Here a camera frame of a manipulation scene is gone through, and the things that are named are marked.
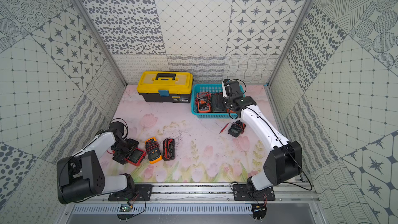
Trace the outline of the dark green wide multimeter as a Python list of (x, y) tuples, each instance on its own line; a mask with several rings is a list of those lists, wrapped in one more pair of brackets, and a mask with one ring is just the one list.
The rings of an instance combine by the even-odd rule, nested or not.
[(221, 93), (214, 93), (210, 97), (211, 109), (213, 113), (226, 113), (227, 109), (223, 103), (224, 97)]

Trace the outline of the small black multimeter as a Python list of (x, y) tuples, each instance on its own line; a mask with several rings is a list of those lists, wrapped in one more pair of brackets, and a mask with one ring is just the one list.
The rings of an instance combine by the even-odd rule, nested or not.
[(233, 136), (234, 138), (238, 138), (241, 134), (244, 133), (246, 128), (246, 124), (237, 120), (234, 122), (228, 130), (228, 134)]

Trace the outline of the yellow orange multimeter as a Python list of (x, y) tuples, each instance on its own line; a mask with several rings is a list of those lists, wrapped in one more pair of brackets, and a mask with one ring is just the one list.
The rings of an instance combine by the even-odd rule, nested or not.
[(160, 145), (156, 138), (150, 138), (145, 142), (145, 149), (150, 164), (155, 164), (162, 160)]

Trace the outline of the orange red multimeter pair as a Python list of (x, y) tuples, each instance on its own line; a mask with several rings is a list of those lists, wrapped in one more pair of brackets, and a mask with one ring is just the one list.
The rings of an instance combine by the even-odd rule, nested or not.
[(211, 112), (210, 96), (211, 95), (209, 92), (197, 93), (195, 103), (199, 113), (207, 114)]

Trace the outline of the black multimeter red leads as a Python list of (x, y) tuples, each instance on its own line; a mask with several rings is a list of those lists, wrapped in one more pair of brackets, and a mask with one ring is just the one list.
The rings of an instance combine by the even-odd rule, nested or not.
[(175, 159), (175, 140), (165, 139), (163, 141), (163, 160), (171, 161)]

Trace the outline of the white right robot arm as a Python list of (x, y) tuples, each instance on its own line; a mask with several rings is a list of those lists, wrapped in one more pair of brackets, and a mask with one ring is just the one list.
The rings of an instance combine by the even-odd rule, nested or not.
[(256, 101), (244, 96), (238, 79), (224, 79), (222, 93), (225, 107), (253, 129), (268, 151), (262, 172), (248, 178), (250, 190), (277, 186), (300, 175), (303, 171), (300, 144), (283, 136), (262, 114)]

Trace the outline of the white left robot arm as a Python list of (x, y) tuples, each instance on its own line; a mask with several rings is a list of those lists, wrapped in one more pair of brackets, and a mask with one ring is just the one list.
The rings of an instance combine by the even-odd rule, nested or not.
[(124, 165), (138, 142), (128, 139), (129, 129), (123, 119), (114, 119), (106, 130), (72, 156), (57, 163), (58, 200), (62, 204), (81, 203), (95, 196), (109, 195), (110, 201), (131, 201), (138, 191), (130, 174), (106, 176), (100, 158), (108, 151), (112, 159)]

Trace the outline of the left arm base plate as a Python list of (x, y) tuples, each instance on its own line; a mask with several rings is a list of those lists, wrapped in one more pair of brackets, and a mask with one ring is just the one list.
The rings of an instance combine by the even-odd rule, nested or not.
[(138, 184), (134, 188), (126, 188), (124, 190), (113, 192), (109, 195), (108, 201), (122, 202), (122, 201), (150, 201), (153, 185)]

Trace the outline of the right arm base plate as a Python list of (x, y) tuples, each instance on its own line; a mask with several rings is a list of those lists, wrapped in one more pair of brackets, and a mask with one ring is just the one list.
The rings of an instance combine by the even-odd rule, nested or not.
[(275, 201), (276, 197), (272, 187), (263, 190), (249, 189), (246, 184), (232, 182), (230, 188), (235, 201)]

